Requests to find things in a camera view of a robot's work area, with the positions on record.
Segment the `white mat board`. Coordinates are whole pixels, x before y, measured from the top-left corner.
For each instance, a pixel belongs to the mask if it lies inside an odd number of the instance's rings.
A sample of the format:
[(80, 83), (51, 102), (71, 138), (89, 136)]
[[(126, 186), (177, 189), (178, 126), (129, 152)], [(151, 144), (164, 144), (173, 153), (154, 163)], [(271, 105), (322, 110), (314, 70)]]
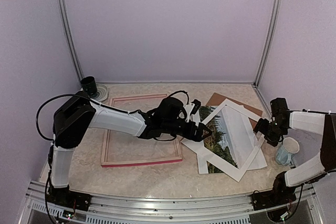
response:
[[(205, 125), (226, 105), (219, 106), (202, 106), (199, 111), (193, 116), (193, 120), (198, 125), (199, 122)], [(258, 142), (253, 147), (252, 152), (246, 158), (245, 163), (241, 168), (236, 168), (230, 163), (220, 158), (204, 147), (204, 140), (201, 142), (193, 142), (187, 139), (182, 140), (182, 144), (193, 151), (197, 156), (198, 172), (200, 174), (214, 174), (217, 171), (223, 172), (230, 176), (235, 181), (239, 182), (247, 170), (261, 169), (267, 166), (264, 155), (261, 151), (261, 146), (264, 140), (254, 131)]]

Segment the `landscape photo print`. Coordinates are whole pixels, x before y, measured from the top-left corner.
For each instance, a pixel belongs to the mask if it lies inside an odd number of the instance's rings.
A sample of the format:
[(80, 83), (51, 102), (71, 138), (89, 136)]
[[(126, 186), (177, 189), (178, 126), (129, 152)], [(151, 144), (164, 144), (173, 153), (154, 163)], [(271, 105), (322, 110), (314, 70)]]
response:
[(204, 147), (232, 166), (241, 168), (258, 142), (250, 119), (226, 105), (206, 126), (212, 135), (204, 140)]

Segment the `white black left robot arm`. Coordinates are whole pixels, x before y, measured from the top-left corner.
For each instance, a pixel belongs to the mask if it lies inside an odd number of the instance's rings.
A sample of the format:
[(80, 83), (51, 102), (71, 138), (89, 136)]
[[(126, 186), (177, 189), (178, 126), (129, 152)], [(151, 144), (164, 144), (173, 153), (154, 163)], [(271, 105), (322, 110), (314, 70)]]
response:
[(212, 131), (192, 116), (201, 106), (199, 100), (181, 100), (168, 95), (149, 111), (127, 111), (90, 98), (85, 92), (66, 94), (68, 100), (54, 113), (51, 147), (48, 153), (48, 175), (45, 184), (45, 204), (55, 204), (72, 211), (87, 211), (91, 195), (69, 188), (69, 173), (75, 149), (90, 129), (114, 131), (141, 140), (160, 141), (169, 135), (170, 141), (182, 137), (201, 142)]

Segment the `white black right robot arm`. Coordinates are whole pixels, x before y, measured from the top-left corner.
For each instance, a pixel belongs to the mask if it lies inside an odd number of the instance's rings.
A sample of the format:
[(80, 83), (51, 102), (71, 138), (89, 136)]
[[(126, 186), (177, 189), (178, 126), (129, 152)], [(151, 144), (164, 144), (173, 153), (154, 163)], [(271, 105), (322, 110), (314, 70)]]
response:
[(284, 136), (296, 137), (302, 154), (295, 168), (278, 174), (269, 191), (253, 193), (254, 210), (295, 201), (297, 187), (315, 182), (335, 169), (335, 114), (283, 110), (273, 121), (260, 119), (254, 132), (261, 133), (267, 143), (284, 143)]

